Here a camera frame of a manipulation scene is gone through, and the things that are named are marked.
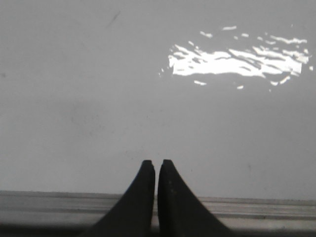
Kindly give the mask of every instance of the white wall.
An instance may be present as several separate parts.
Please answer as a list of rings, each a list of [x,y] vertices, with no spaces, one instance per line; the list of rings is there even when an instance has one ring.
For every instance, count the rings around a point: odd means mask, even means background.
[[[314,1],[0,1],[0,189],[123,193],[172,159],[199,196],[315,199],[315,22]],[[271,36],[307,40],[277,42],[309,52],[282,85],[167,68]]]

